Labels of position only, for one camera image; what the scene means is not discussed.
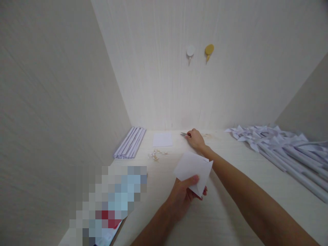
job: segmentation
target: scissors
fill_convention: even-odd
[[[190,133],[188,133],[188,134],[187,133],[181,133],[180,135],[183,136],[183,137],[185,137],[185,136],[191,137],[191,134]]]

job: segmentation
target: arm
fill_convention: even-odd
[[[197,184],[198,180],[197,175],[184,181],[176,179],[168,199],[131,246],[163,245],[175,223],[182,219],[192,200],[197,197],[188,187]]]
[[[190,145],[210,161],[241,214],[264,245],[318,245],[263,189],[205,145],[196,129],[186,136]]]

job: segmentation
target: wood grain panel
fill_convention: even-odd
[[[131,123],[147,129],[274,122],[328,51],[325,1],[91,2]]]
[[[57,246],[71,167],[110,165],[131,124],[89,0],[1,1],[0,33],[0,244]]]

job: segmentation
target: table surface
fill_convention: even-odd
[[[180,136],[172,133],[173,146],[153,147],[154,133],[147,131],[135,159],[115,159],[116,166],[147,166],[147,193],[127,217],[114,246],[129,245],[148,224],[168,197],[175,176],[173,170],[185,151],[195,152]],[[201,131],[205,143],[216,153],[246,174],[272,196],[319,244],[328,245],[328,206],[283,173],[246,143],[238,142],[229,133]],[[148,158],[154,149],[159,161]],[[213,170],[207,181],[208,192],[203,201],[194,200],[185,217],[175,225],[166,245],[263,245],[242,217],[238,207]]]

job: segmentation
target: square paper sheet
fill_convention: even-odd
[[[166,147],[172,146],[172,135],[171,133],[155,133],[153,147]]]
[[[189,188],[199,197],[202,197],[205,189],[209,173],[212,169],[213,161],[209,161],[205,157],[187,151],[181,157],[177,167],[174,169],[174,175],[181,181],[186,180],[194,175],[199,176],[199,181],[196,185]]]

